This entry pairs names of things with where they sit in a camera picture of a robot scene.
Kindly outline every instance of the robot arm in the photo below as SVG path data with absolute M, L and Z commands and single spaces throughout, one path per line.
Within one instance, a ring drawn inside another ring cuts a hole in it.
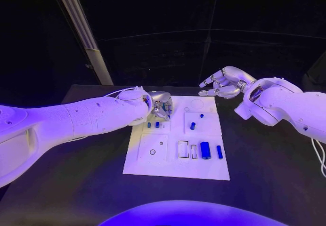
M 137 125 L 150 113 L 169 120 L 170 94 L 147 93 L 138 87 L 121 92 L 118 98 L 105 96 L 33 109 L 0 106 L 0 187 L 53 146 Z
M 213 82 L 213 88 L 199 92 L 200 96 L 232 98 L 241 92 L 244 101 L 235 109 L 247 120 L 274 126 L 285 119 L 296 130 L 310 138 L 326 143 L 326 94 L 306 92 L 280 78 L 255 80 L 241 69 L 226 66 L 200 83 Z

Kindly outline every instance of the white board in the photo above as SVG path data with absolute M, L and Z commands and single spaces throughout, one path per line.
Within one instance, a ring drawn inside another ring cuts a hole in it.
M 122 173 L 229 180 L 215 98 L 172 96 L 172 100 L 170 121 L 150 115 L 147 122 L 133 127 Z M 202 159 L 200 142 L 205 141 L 209 143 L 210 159 Z M 222 159 L 218 157 L 218 145 Z

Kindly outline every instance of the robotic hand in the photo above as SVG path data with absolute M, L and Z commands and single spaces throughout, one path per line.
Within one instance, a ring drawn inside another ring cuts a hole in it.
M 226 99 L 244 93 L 244 101 L 235 109 L 247 120 L 274 126 L 285 119 L 298 133 L 326 143 L 326 94 L 306 92 L 283 78 L 255 80 L 241 69 L 222 68 L 202 83 L 213 82 L 213 89 L 202 90 L 200 96 L 219 96 Z
M 170 120 L 170 94 L 128 88 L 115 98 L 21 109 L 0 106 L 0 187 L 29 169 L 42 154 L 56 145 L 137 125 L 154 114 Z

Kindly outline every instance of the black table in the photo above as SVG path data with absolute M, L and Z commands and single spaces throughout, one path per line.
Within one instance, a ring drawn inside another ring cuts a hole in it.
M 63 103 L 99 97 L 118 86 L 73 85 Z M 146 87 L 196 96 L 200 88 Z M 288 225 L 324 225 L 326 178 L 310 139 L 290 123 L 247 121 L 234 100 L 216 98 L 231 181 L 124 175 L 131 127 L 52 148 L 11 183 L 1 225 L 96 225 L 150 202 L 195 200 L 238 207 Z

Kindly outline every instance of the small blue block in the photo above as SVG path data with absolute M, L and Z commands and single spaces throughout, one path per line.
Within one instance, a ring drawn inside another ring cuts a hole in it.
M 218 155 L 219 155 L 219 159 L 222 159 L 222 149 L 219 145 L 218 145 Z
M 193 130 L 195 129 L 195 123 L 192 122 L 192 125 L 190 125 L 190 130 Z

